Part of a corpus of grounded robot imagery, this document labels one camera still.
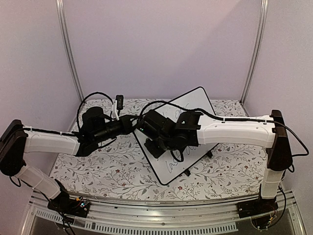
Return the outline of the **white whiteboard black frame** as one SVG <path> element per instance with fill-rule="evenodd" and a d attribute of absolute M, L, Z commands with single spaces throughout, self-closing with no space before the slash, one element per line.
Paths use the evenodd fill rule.
<path fill-rule="evenodd" d="M 169 102 L 186 109 L 202 108 L 210 114 L 215 115 L 213 106 L 203 87 L 194 88 L 170 100 Z M 153 173 L 155 174 L 159 183 L 163 186 L 168 185 L 177 177 L 182 175 L 186 170 L 195 165 L 209 151 L 217 146 L 216 143 L 200 145 L 198 147 L 188 146 L 183 152 L 184 161 L 179 163 L 174 159 L 174 157 L 171 155 L 171 152 L 169 151 L 163 153 L 157 159 L 154 158 L 144 146 L 144 143 L 148 137 L 138 129 L 135 130 L 134 136 L 150 167 L 152 168 Z"/>

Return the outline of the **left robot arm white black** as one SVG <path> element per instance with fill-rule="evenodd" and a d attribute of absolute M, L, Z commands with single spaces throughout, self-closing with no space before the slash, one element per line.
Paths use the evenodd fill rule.
<path fill-rule="evenodd" d="M 110 117 L 101 107 L 91 107 L 82 115 L 82 126 L 72 133 L 36 129 L 15 119 L 0 138 L 0 171 L 45 194 L 61 212 L 69 212 L 73 203 L 63 194 L 62 185 L 29 165 L 24 154 L 47 152 L 87 157 L 100 148 L 100 143 L 113 142 L 120 135 L 130 134 L 138 118 L 135 115 Z"/>

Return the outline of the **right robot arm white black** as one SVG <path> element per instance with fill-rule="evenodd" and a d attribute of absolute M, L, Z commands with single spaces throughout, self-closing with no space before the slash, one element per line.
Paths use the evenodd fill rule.
<path fill-rule="evenodd" d="M 179 152 L 178 162 L 184 161 L 187 147 L 213 143 L 236 143 L 260 146 L 267 149 L 268 162 L 260 197 L 253 202 L 256 213 L 264 213 L 277 195 L 283 172 L 291 166 L 292 156 L 282 114 L 273 110 L 271 115 L 260 117 L 221 117 L 203 109 L 186 110 L 177 121 L 149 110 L 137 124 L 137 130 L 147 139 L 146 149 L 159 158 L 165 152 Z"/>

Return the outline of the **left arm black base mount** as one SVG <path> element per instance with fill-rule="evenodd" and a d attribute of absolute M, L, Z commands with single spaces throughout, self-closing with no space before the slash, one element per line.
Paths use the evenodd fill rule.
<path fill-rule="evenodd" d="M 90 200 L 82 196 L 73 199 L 68 194 L 59 194 L 56 198 L 49 200 L 47 208 L 62 214 L 87 218 Z"/>

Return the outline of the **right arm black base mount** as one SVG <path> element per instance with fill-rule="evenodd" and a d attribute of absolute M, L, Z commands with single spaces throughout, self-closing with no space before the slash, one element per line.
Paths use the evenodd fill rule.
<path fill-rule="evenodd" d="M 276 198 L 263 199 L 258 197 L 254 200 L 243 201 L 236 204 L 240 218 L 251 217 L 263 213 L 273 212 L 278 209 Z"/>

